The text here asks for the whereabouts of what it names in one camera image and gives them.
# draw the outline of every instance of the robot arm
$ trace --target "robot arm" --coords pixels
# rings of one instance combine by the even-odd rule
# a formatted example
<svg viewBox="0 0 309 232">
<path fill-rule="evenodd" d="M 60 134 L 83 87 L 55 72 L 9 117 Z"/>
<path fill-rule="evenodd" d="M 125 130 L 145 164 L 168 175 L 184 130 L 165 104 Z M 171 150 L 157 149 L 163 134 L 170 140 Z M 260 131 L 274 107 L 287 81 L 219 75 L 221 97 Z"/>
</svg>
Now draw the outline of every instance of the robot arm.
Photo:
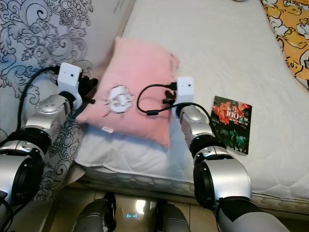
<svg viewBox="0 0 309 232">
<path fill-rule="evenodd" d="M 206 117 L 194 106 L 178 107 L 175 114 L 194 161 L 196 200 L 214 212 L 221 231 L 288 232 L 278 219 L 252 203 L 245 167 L 214 136 Z"/>
<path fill-rule="evenodd" d="M 60 126 L 72 109 L 82 105 L 86 95 L 98 80 L 83 79 L 82 69 L 62 63 L 57 79 L 58 94 L 40 101 L 26 126 L 12 133 L 0 147 L 0 197 L 10 206 L 26 204 L 39 189 L 43 160 L 57 138 Z M 0 228 L 9 216 L 0 204 Z"/>
</svg>

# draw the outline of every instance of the floor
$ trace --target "floor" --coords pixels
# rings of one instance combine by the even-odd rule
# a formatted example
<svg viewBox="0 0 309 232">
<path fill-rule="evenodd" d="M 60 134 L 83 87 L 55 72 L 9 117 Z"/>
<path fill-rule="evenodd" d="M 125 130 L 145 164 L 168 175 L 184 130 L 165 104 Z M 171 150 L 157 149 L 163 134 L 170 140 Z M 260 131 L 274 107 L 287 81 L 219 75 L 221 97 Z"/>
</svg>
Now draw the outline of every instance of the floor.
<svg viewBox="0 0 309 232">
<path fill-rule="evenodd" d="M 65 188 L 59 195 L 55 216 L 49 232 L 69 232 L 82 209 L 96 198 L 104 197 L 105 193 L 89 189 Z M 155 199 L 139 198 L 116 194 L 115 232 L 150 232 L 154 221 Z M 189 222 L 191 232 L 217 232 L 215 218 L 210 210 L 198 205 L 174 203 Z M 127 218 L 136 214 L 136 218 Z M 309 221 L 282 219 L 291 232 L 307 232 Z"/>
</svg>

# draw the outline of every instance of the book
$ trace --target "book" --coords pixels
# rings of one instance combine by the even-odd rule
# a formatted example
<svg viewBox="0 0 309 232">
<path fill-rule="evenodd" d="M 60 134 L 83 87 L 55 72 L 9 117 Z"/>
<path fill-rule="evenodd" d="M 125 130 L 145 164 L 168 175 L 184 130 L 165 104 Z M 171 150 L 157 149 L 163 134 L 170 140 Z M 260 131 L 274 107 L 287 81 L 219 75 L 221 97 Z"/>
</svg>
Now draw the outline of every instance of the book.
<svg viewBox="0 0 309 232">
<path fill-rule="evenodd" d="M 251 113 L 249 104 L 215 96 L 211 123 L 228 150 L 248 155 Z"/>
</svg>

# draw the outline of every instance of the orange blanket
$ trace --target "orange blanket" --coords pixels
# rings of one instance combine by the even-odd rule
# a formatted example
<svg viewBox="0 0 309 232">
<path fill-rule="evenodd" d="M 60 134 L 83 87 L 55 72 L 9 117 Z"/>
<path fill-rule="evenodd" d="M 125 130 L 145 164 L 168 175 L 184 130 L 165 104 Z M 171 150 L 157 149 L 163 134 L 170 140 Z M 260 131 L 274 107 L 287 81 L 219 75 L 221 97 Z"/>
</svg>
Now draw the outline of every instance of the orange blanket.
<svg viewBox="0 0 309 232">
<path fill-rule="evenodd" d="M 261 0 L 261 2 L 288 67 L 295 77 L 301 78 L 302 83 L 308 85 L 309 0 Z"/>
</svg>

